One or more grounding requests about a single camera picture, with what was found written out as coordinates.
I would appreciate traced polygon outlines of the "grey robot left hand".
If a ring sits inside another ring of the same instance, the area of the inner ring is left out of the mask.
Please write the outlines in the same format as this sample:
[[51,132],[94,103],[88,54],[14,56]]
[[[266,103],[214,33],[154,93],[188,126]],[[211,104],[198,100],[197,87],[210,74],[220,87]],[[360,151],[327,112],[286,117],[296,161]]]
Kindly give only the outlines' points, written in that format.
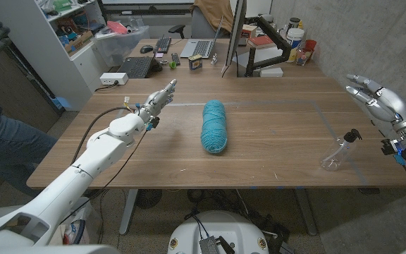
[[152,93],[145,103],[137,110],[137,115],[145,122],[149,123],[156,118],[161,110],[173,101],[177,80],[173,79],[164,89]]

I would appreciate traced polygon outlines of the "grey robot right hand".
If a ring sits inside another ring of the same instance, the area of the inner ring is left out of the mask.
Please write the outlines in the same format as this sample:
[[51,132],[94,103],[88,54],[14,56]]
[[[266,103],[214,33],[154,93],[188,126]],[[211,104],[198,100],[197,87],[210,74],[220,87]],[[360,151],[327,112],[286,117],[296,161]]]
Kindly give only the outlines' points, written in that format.
[[406,145],[406,102],[392,90],[360,75],[347,74],[346,78],[360,87],[346,86],[345,90],[361,102],[375,118],[392,124],[393,130]]

